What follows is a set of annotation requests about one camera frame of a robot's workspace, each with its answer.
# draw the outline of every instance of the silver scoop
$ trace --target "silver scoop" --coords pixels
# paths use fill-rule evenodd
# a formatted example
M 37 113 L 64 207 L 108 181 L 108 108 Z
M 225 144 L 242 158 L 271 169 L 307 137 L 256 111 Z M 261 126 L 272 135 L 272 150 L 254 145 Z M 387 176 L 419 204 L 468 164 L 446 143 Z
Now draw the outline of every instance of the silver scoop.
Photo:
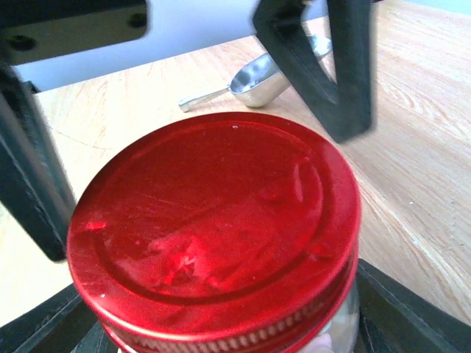
M 318 60 L 332 51 L 332 42 L 328 38 L 312 35 L 309 36 L 309 41 Z M 197 104 L 231 92 L 246 106 L 258 108 L 277 98 L 289 86 L 289 81 L 272 57 L 265 53 L 241 68 L 228 86 L 202 95 L 186 97 L 179 101 L 178 105 L 183 112 L 188 112 Z

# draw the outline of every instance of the wood grain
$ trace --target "wood grain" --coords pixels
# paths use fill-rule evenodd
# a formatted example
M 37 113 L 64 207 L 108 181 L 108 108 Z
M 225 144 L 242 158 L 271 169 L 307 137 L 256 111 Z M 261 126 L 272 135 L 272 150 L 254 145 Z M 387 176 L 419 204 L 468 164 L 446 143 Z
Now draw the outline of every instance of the wood grain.
M 375 17 L 378 126 L 341 146 L 361 185 L 361 256 L 471 324 L 471 17 L 394 0 Z M 325 20 L 309 27 L 325 33 Z M 244 38 L 39 94 L 75 195 L 154 129 L 247 111 L 231 95 L 186 114 L 177 102 L 223 87 L 261 53 Z M 292 89 L 261 111 L 323 133 Z M 0 325 L 71 282 L 67 265 L 50 263 L 1 210 L 0 264 Z

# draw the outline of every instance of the metal lid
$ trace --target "metal lid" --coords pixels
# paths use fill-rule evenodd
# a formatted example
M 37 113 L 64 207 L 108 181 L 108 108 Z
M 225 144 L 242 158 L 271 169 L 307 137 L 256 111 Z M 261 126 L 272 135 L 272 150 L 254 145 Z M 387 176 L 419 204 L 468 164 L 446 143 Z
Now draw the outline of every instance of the metal lid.
M 270 352 L 350 289 L 360 197 L 339 152 L 271 115 L 218 113 L 114 157 L 68 233 L 76 287 L 140 352 Z

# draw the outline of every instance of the screw hole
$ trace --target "screw hole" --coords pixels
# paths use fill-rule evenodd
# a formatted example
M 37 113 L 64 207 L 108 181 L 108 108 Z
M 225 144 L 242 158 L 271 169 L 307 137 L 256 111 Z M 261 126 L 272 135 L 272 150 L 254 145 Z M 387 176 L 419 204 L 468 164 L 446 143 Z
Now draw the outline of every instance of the screw hole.
M 145 13 L 135 13 L 127 21 L 132 28 L 141 28 L 147 25 L 147 15 Z
M 36 46 L 36 40 L 26 35 L 14 35 L 8 40 L 8 43 L 17 51 L 29 51 Z

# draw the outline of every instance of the scoop handle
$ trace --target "scoop handle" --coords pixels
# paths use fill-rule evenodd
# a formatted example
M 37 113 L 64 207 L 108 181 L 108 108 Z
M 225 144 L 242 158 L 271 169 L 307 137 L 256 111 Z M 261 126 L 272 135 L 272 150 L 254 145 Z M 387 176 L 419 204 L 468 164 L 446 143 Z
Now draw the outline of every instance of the scoop handle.
M 191 107 L 197 104 L 205 103 L 207 101 L 215 99 L 216 97 L 219 97 L 223 95 L 224 93 L 226 93 L 228 90 L 229 90 L 229 86 L 226 86 L 220 90 L 214 90 L 212 92 L 205 93 L 203 95 L 189 96 L 179 101 L 178 106 L 183 112 L 186 113 L 191 109 Z

